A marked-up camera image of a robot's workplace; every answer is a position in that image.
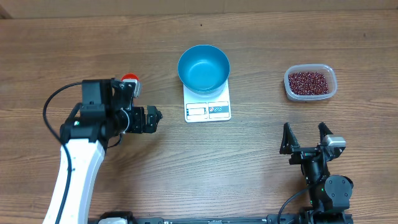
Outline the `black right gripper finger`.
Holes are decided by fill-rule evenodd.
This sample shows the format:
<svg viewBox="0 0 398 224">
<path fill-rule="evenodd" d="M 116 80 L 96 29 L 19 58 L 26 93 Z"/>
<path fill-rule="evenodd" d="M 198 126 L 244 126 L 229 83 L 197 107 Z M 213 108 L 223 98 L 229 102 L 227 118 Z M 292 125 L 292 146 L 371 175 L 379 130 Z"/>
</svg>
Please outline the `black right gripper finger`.
<svg viewBox="0 0 398 224">
<path fill-rule="evenodd" d="M 333 134 L 324 122 L 318 125 L 318 129 L 320 132 L 320 144 L 326 139 L 326 136 Z"/>
<path fill-rule="evenodd" d="M 280 145 L 280 154 L 293 154 L 300 149 L 300 144 L 295 137 L 290 124 L 284 124 L 284 130 L 282 135 L 282 142 Z"/>
</svg>

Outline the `red measuring scoop blue handle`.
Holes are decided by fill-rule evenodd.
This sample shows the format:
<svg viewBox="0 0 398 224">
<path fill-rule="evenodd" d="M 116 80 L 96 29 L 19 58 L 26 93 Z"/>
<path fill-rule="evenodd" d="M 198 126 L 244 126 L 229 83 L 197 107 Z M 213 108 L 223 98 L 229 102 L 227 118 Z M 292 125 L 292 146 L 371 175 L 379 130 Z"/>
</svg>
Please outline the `red measuring scoop blue handle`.
<svg viewBox="0 0 398 224">
<path fill-rule="evenodd" d="M 139 78 L 137 75 L 135 75 L 133 73 L 127 73 L 121 79 L 122 82 L 127 82 L 127 81 L 131 81 L 131 80 L 139 81 Z"/>
</svg>

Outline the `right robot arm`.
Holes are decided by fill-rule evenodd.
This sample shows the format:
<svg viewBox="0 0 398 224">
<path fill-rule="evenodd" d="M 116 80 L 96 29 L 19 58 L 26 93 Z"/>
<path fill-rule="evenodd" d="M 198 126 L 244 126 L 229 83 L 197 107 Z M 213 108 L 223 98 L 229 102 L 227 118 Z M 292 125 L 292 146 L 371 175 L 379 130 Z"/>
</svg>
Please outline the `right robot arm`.
<svg viewBox="0 0 398 224">
<path fill-rule="evenodd" d="M 280 154 L 289 154 L 289 164 L 299 165 L 306 187 L 287 199 L 281 206 L 277 223 L 353 223 L 345 211 L 353 193 L 353 181 L 343 175 L 331 175 L 327 163 L 338 158 L 346 148 L 343 136 L 333 134 L 325 123 L 318 125 L 320 142 L 314 147 L 300 146 L 289 123 L 284 124 Z M 307 192 L 310 206 L 296 215 L 282 212 L 295 198 Z"/>
</svg>

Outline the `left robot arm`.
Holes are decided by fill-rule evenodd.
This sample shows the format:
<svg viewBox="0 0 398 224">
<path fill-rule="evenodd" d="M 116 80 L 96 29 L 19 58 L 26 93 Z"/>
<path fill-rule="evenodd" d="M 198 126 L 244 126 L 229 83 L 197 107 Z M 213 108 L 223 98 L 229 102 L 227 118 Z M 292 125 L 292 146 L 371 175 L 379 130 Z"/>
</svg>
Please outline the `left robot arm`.
<svg viewBox="0 0 398 224">
<path fill-rule="evenodd" d="M 120 80 L 83 80 L 79 85 L 82 101 L 58 133 L 46 117 L 47 108 L 43 109 L 45 125 L 61 144 L 60 168 L 44 223 L 88 223 L 93 187 L 109 140 L 126 133 L 154 133 L 162 119 L 155 106 L 134 106 L 142 85 L 133 73 Z"/>
</svg>

